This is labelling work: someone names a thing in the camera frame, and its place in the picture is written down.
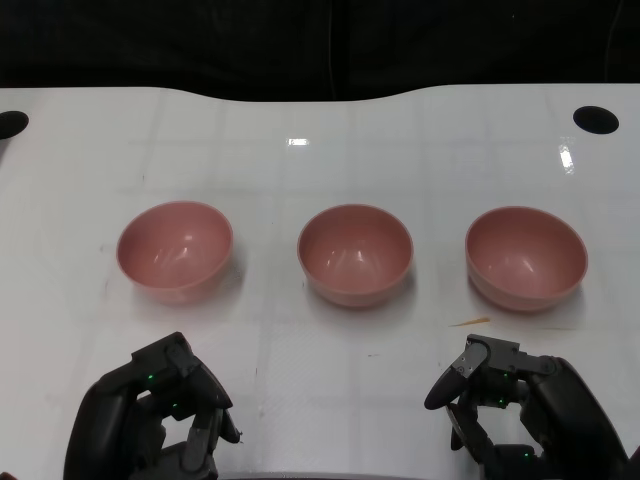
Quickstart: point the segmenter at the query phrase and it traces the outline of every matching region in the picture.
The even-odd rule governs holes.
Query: pink bowl
[[[325,210],[298,239],[298,259],[311,286],[345,307],[389,299],[400,289],[412,256],[411,236],[402,222],[368,205]]]
[[[582,239],[559,218],[528,207],[503,207],[478,217],[467,232],[467,270],[490,301],[509,310],[552,307],[587,273]]]
[[[231,260],[233,232],[213,207],[170,202],[140,214],[117,248],[122,272],[165,304],[201,300],[220,282]]]

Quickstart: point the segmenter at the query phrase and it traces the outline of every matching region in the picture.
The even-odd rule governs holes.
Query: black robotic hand
[[[64,480],[215,480],[219,437],[240,441],[229,396],[174,333],[131,355],[86,393],[71,432]],[[138,399],[142,392],[149,395]],[[165,449],[162,420],[195,415],[186,442]]]
[[[519,347],[469,335],[465,351],[429,392],[425,407],[446,407],[453,424],[452,450],[465,446],[490,480],[632,478],[639,456],[629,462],[613,425],[569,362],[533,357]],[[541,457],[528,445],[494,445],[478,423],[478,406],[511,402],[522,406],[520,421],[542,446]]]

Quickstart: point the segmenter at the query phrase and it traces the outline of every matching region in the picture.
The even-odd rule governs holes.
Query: white table
[[[572,121],[598,105],[608,136]],[[458,86],[374,101],[251,104],[145,88],[0,90],[31,123],[0,151],[0,470],[61,478],[82,396],[130,353],[181,331],[231,396],[243,444],[221,473],[475,478],[422,402],[469,333],[567,358],[631,453],[640,444],[640,87]],[[115,264],[127,222],[193,199],[236,234],[214,301],[168,308]],[[370,203],[415,244],[404,297],[349,312],[308,291],[295,252],[322,209]],[[522,317],[470,291],[464,233],[528,205],[569,222],[590,255],[582,292]],[[451,325],[487,316],[490,323]],[[497,442],[528,442],[518,409],[483,410]],[[190,422],[165,422],[167,442]]]

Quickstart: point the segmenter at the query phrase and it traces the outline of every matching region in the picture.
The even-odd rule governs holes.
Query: black circular hole
[[[593,106],[580,107],[574,112],[573,121],[581,129],[597,135],[613,133],[620,126],[618,117],[609,110]]]
[[[29,125],[29,117],[22,112],[0,113],[0,140],[15,137]]]

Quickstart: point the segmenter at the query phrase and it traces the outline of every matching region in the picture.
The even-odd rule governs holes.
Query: bowl rim
[[[407,262],[407,265],[403,268],[402,272],[397,277],[395,277],[393,280],[390,280],[388,283],[386,283],[382,287],[378,287],[378,288],[375,288],[373,290],[365,290],[365,291],[362,291],[362,292],[353,292],[353,291],[349,291],[349,290],[339,290],[337,288],[333,288],[333,287],[328,286],[325,282],[322,282],[322,281],[318,280],[314,275],[311,274],[311,272],[309,272],[309,270],[307,270],[307,267],[305,266],[304,262],[302,261],[302,257],[300,256],[300,241],[302,240],[302,235],[304,235],[304,232],[307,230],[309,225],[311,225],[311,223],[314,220],[316,220],[319,216],[324,215],[325,213],[328,213],[331,210],[337,210],[337,209],[346,208],[346,207],[364,207],[364,208],[369,208],[371,210],[376,210],[379,213],[382,213],[384,215],[387,215],[387,216],[391,217],[395,222],[398,223],[398,225],[400,225],[400,227],[402,227],[402,230],[404,230],[404,233],[407,235],[407,238],[409,239],[409,247],[410,248],[409,248],[409,261]],[[411,269],[411,265],[413,263],[413,239],[411,238],[411,234],[409,233],[409,229],[395,215],[387,212],[386,210],[384,210],[382,208],[374,207],[373,205],[367,205],[365,203],[343,203],[341,205],[335,205],[333,207],[329,207],[329,208],[327,208],[325,210],[322,210],[321,212],[315,214],[304,225],[304,227],[302,227],[302,230],[300,231],[300,235],[298,235],[298,242],[297,242],[297,246],[296,246],[296,251],[297,251],[297,254],[298,254],[298,262],[300,262],[300,266],[302,267],[302,271],[304,272],[304,274],[309,279],[311,279],[314,282],[316,282],[319,285],[321,285],[322,288],[325,288],[326,290],[330,291],[331,293],[335,293],[335,294],[338,294],[338,295],[367,296],[367,295],[373,295],[373,294],[377,294],[377,293],[389,290],[390,288],[395,287],[398,283],[400,283],[402,281],[402,279],[404,279],[407,276],[407,273]]]
[[[230,246],[227,249],[227,253],[224,256],[224,258],[222,259],[222,261],[213,269],[213,271],[211,271],[210,273],[207,273],[206,275],[204,275],[202,278],[198,278],[197,280],[193,280],[189,283],[185,283],[184,285],[179,285],[177,287],[153,287],[150,285],[145,285],[144,283],[140,283],[139,281],[137,281],[136,279],[134,279],[133,277],[131,277],[131,275],[129,275],[127,273],[127,271],[124,269],[124,267],[122,266],[122,262],[120,261],[120,246],[122,243],[122,239],[124,238],[125,233],[127,233],[127,230],[129,230],[129,228],[131,228],[131,226],[138,221],[141,217],[143,217],[144,215],[148,214],[149,212],[153,211],[153,210],[157,210],[160,208],[164,208],[164,207],[168,207],[170,205],[177,205],[177,204],[182,204],[182,205],[198,205],[201,207],[206,207],[209,210],[213,210],[214,213],[217,213],[222,220],[224,220],[224,224],[227,226],[227,228],[229,229],[229,235],[230,235]],[[173,200],[170,202],[164,202],[164,203],[160,203],[158,205],[155,205],[151,208],[148,208],[147,210],[139,213],[138,215],[136,215],[128,224],[126,227],[124,227],[124,229],[122,230],[122,233],[120,234],[120,238],[118,239],[118,243],[116,245],[116,261],[118,262],[118,267],[120,268],[120,271],[124,274],[125,277],[127,277],[132,283],[134,283],[135,285],[138,285],[142,288],[148,289],[148,290],[154,290],[154,291],[175,291],[175,290],[184,290],[184,289],[188,289],[191,287],[195,287],[198,285],[201,285],[203,283],[205,283],[207,280],[210,280],[211,278],[215,277],[224,267],[225,265],[228,263],[229,259],[231,258],[231,254],[233,252],[233,228],[231,228],[231,223],[229,222],[229,219],[227,219],[227,217],[224,216],[224,214],[218,210],[215,207],[212,207],[211,205],[207,204],[207,203],[203,203],[203,202],[196,202],[193,200]]]
[[[473,230],[473,228],[478,224],[478,222],[483,220],[485,217],[487,217],[489,215],[492,215],[492,214],[495,214],[495,213],[500,212],[500,211],[504,211],[504,210],[529,210],[529,211],[532,211],[532,212],[541,213],[543,215],[551,217],[552,219],[556,220],[561,225],[563,225],[565,228],[567,228],[574,235],[574,237],[578,240],[578,243],[582,247],[582,254],[584,255],[584,269],[582,270],[582,273],[580,274],[580,277],[578,278],[578,280],[576,282],[574,282],[570,287],[565,288],[564,290],[561,290],[560,292],[549,294],[549,295],[545,295],[545,296],[534,296],[534,295],[523,295],[522,293],[514,292],[513,290],[510,290],[510,289],[507,289],[507,288],[499,287],[494,282],[492,282],[487,276],[485,276],[478,269],[476,264],[473,262],[473,260],[471,259],[471,255],[469,255],[469,234],[471,233],[471,230]],[[582,283],[582,280],[584,279],[585,275],[587,274],[587,270],[589,268],[589,254],[587,253],[587,247],[584,244],[584,241],[582,240],[582,238],[580,237],[578,232],[576,232],[575,229],[571,225],[569,225],[567,222],[562,220],[560,217],[557,217],[556,215],[554,215],[552,213],[549,213],[549,212],[546,212],[544,210],[540,210],[539,208],[533,208],[533,207],[523,207],[523,206],[518,206],[518,205],[512,205],[512,206],[493,208],[493,209],[483,213],[478,218],[476,218],[471,223],[471,225],[469,226],[469,229],[467,230],[467,234],[465,235],[465,238],[464,238],[464,250],[465,250],[465,256],[467,258],[467,265],[473,270],[473,272],[476,275],[478,275],[482,280],[487,282],[493,288],[496,288],[496,289],[498,289],[498,290],[500,290],[500,291],[502,291],[504,293],[508,293],[509,295],[513,295],[514,297],[517,297],[517,298],[522,299],[522,300],[558,300],[558,299],[562,299],[563,297],[567,296],[569,293],[573,292],[580,285],[580,283]]]

